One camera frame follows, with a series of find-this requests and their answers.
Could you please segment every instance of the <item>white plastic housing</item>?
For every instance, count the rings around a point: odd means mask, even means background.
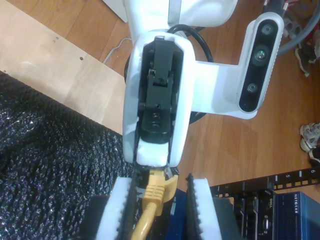
[[[141,34],[167,30],[170,1],[181,1],[175,9],[179,22],[197,27],[216,27],[224,24],[234,12],[238,0],[123,0],[132,42]]]
[[[238,0],[182,0],[179,24],[197,27],[220,26],[231,17],[237,2]]]
[[[267,19],[276,22],[278,33],[271,52],[257,108],[252,112],[244,112],[239,107],[239,100],[244,87],[248,65],[251,60],[258,26],[262,21]],[[264,13],[248,25],[238,65],[197,61],[194,67],[196,77],[192,111],[229,115],[241,119],[253,118],[264,101],[283,29],[284,22],[278,14],[273,12]]]
[[[169,145],[155,144],[138,140],[136,162],[142,166],[176,167],[181,159],[184,149],[189,118],[193,102],[195,83],[195,53],[189,40],[174,34],[160,31],[151,31],[143,34],[136,41],[131,53],[123,108],[123,154],[127,162],[134,160],[135,132],[138,122],[138,97],[142,69],[142,56],[144,46],[153,42],[155,37],[164,37],[173,41],[183,51],[183,64],[179,85],[177,111],[172,136],[170,162],[168,163]]]

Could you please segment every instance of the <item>plywood panel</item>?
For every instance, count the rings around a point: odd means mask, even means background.
[[[0,32],[1,71],[122,133],[122,76],[5,0]]]

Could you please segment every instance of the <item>black bubble wrap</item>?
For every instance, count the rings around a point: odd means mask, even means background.
[[[121,135],[0,72],[0,239],[71,237],[132,173]]]

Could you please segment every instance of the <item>white foam pad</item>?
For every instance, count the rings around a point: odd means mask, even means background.
[[[222,240],[214,201],[207,179],[194,179],[194,194],[203,240]]]
[[[117,228],[120,226],[120,219],[126,205],[130,184],[131,178],[117,177],[112,193],[105,205],[95,237],[96,240],[113,240],[118,236]]]

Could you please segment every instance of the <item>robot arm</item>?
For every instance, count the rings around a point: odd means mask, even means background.
[[[257,114],[284,28],[280,15],[263,13],[247,27],[238,65],[196,61],[189,40],[180,32],[167,32],[171,2],[124,1],[134,47],[126,77],[123,152],[127,162],[151,168],[179,164],[191,111],[242,119]],[[188,12],[185,2],[181,13]],[[195,15],[204,5],[215,6],[219,14],[205,15],[210,26],[228,20],[237,3],[190,2],[199,6]]]

